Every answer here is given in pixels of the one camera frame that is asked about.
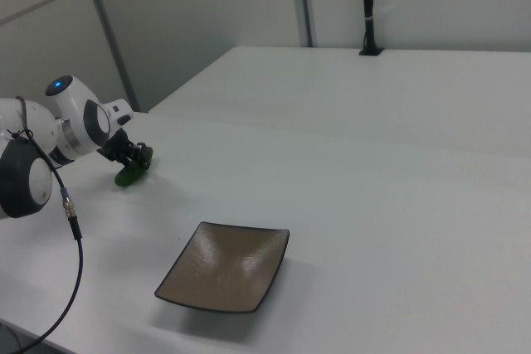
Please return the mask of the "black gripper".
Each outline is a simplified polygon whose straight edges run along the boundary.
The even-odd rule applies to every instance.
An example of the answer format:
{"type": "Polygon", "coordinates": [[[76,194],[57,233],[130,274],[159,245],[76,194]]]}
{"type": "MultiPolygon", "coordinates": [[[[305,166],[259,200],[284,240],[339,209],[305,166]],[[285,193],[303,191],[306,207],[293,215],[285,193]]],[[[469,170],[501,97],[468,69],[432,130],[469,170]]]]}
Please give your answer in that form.
{"type": "Polygon", "coordinates": [[[151,163],[153,149],[145,143],[133,144],[125,130],[118,129],[99,149],[99,154],[111,162],[123,163],[126,171],[136,171],[151,163]]]}

